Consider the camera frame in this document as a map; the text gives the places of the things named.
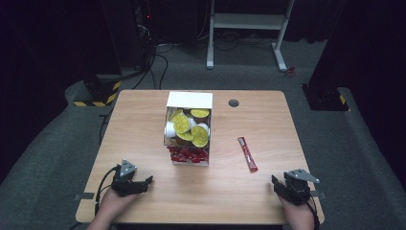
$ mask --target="wooden table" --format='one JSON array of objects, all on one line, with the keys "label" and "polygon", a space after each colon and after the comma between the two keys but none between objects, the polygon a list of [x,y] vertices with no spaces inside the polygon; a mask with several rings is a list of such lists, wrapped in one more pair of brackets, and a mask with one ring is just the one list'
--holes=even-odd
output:
[{"label": "wooden table", "polygon": [[[85,192],[123,159],[138,166],[133,180],[154,176],[117,222],[285,224],[271,175],[309,172],[284,94],[280,91],[199,91],[214,94],[210,166],[173,165],[164,146],[168,90],[124,90],[115,105]],[[239,101],[238,107],[228,105]],[[259,170],[250,173],[237,138],[243,136]],[[104,185],[110,184],[112,175]],[[317,198],[320,221],[325,217]],[[94,217],[95,200],[82,199],[79,222]]]}]

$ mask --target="black cable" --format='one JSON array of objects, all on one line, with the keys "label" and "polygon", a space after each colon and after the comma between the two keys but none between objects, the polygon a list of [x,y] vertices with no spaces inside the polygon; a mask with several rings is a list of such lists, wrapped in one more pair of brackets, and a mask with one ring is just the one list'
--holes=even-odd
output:
[{"label": "black cable", "polygon": [[96,193],[96,203],[95,203],[95,215],[98,213],[99,211],[99,206],[100,206],[100,201],[101,201],[101,193],[102,193],[102,184],[104,183],[105,178],[107,178],[107,176],[109,176],[111,174],[111,172],[113,171],[117,171],[120,168],[120,166],[116,166],[114,168],[111,168],[111,170],[109,170],[105,176],[102,178],[101,180],[101,184],[99,185],[98,188],[98,192]]},{"label": "black cable", "polygon": [[266,43],[272,43],[273,39],[265,39],[265,38],[258,38],[258,41],[246,41],[244,39],[240,39],[239,42],[241,44],[246,44],[246,45],[261,45],[261,44],[266,44]]},{"label": "black cable", "polygon": [[155,55],[156,55],[156,49],[157,49],[157,45],[155,46],[155,49],[153,50],[153,54],[152,54],[152,61],[151,61],[151,63],[150,63],[150,65],[148,66],[149,68],[148,68],[148,71],[150,71],[151,70],[151,68],[152,68],[152,65],[153,65],[153,62],[155,62]]},{"label": "black cable", "polygon": [[165,67],[165,70],[164,70],[164,72],[162,73],[162,76],[161,76],[161,79],[159,80],[159,86],[158,86],[158,89],[162,89],[162,80],[164,79],[164,76],[165,76],[165,74],[167,73],[167,70],[168,70],[168,60],[167,60],[167,58],[166,57],[163,57],[163,56],[161,56],[161,55],[156,55],[156,56],[158,56],[158,57],[160,57],[160,58],[163,58],[164,59],[164,61],[165,61],[165,63],[167,64],[167,66]]},{"label": "black cable", "polygon": [[123,81],[123,80],[127,80],[127,79],[132,79],[132,78],[135,78],[135,77],[137,77],[137,76],[142,75],[146,70],[147,70],[147,68],[144,68],[144,69],[139,70],[139,71],[137,71],[137,72],[134,72],[134,73],[132,73],[132,74],[128,74],[128,75],[125,75],[125,76],[121,76],[121,77],[115,78],[115,79],[113,79],[113,80],[104,80],[103,82],[104,82],[104,83],[110,83],[110,82],[118,82],[118,81]]},{"label": "black cable", "polygon": [[110,184],[110,185],[107,185],[107,186],[104,186],[104,188],[101,189],[101,193],[102,193],[105,189],[107,189],[107,188],[109,188],[109,187],[111,187],[111,184]]},{"label": "black cable", "polygon": [[153,89],[156,89],[156,79],[155,79],[155,74],[152,71],[152,68],[149,70],[149,73],[152,76]]},{"label": "black cable", "polygon": [[313,214],[314,230],[319,230],[320,221],[319,221],[319,217],[317,216],[317,207],[316,207],[316,202],[314,201],[313,196],[310,195],[310,197],[311,197],[311,199],[313,200],[313,203],[314,203],[314,209],[311,207],[311,205],[306,200],[304,200],[302,198],[300,193],[298,191],[296,191],[295,188],[292,187],[292,189],[296,192],[296,194],[301,199],[301,201],[310,209],[310,212]]},{"label": "black cable", "polygon": [[149,72],[149,71],[146,71],[146,72],[143,74],[143,76],[141,77],[141,79],[138,81],[137,84],[135,84],[134,87],[132,87],[132,89],[135,89],[135,88],[141,83],[141,81],[143,81],[143,79],[146,77],[146,75],[147,75],[148,72]]},{"label": "black cable", "polygon": [[216,36],[218,36],[224,42],[235,42],[236,43],[233,47],[228,48],[228,49],[223,49],[223,48],[220,48],[218,46],[213,45],[217,50],[231,51],[231,50],[234,50],[239,44],[239,39],[238,39],[238,37],[236,35],[234,35],[232,37],[229,37],[229,36],[222,36],[222,35],[217,34]]},{"label": "black cable", "polygon": [[81,222],[75,223],[72,227],[69,228],[69,230],[73,230],[73,229],[77,228],[79,225],[81,225]]}]

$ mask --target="cardboard box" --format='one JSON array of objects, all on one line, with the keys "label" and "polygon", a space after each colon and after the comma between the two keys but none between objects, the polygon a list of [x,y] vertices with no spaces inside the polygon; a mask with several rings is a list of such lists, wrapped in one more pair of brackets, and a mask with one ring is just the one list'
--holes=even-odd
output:
[{"label": "cardboard box", "polygon": [[213,94],[169,92],[164,145],[173,164],[209,166]]}]

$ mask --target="metal stand leg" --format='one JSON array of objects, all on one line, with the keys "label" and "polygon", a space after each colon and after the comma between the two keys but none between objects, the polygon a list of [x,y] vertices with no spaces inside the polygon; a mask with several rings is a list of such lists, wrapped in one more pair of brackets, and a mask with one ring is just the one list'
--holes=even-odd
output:
[{"label": "metal stand leg", "polygon": [[278,67],[281,72],[286,72],[287,68],[286,65],[284,64],[284,60],[282,57],[281,53],[281,44],[283,41],[283,36],[286,31],[287,23],[289,22],[290,18],[290,13],[292,12],[293,4],[295,3],[295,0],[290,0],[289,4],[287,5],[286,13],[284,14],[284,19],[282,22],[282,27],[278,35],[278,41],[277,43],[272,43],[272,50],[274,51],[275,58],[278,63]]},{"label": "metal stand leg", "polygon": [[209,45],[207,48],[207,68],[214,68],[214,0],[212,0],[212,8],[210,12],[210,34],[209,34]]}]

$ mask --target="person's arm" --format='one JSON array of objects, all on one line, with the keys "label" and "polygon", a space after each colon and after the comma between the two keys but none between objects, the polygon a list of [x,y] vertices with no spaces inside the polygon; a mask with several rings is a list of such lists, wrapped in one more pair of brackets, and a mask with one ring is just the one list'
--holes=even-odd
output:
[{"label": "person's arm", "polygon": [[120,197],[112,189],[105,192],[98,213],[87,227],[88,230],[108,230],[113,220],[132,203],[138,195]]},{"label": "person's arm", "polygon": [[[307,205],[302,204],[299,206],[294,205],[280,197],[284,216],[293,230],[313,230],[314,229],[314,216]],[[314,203],[309,202],[310,206],[314,209]]]}]

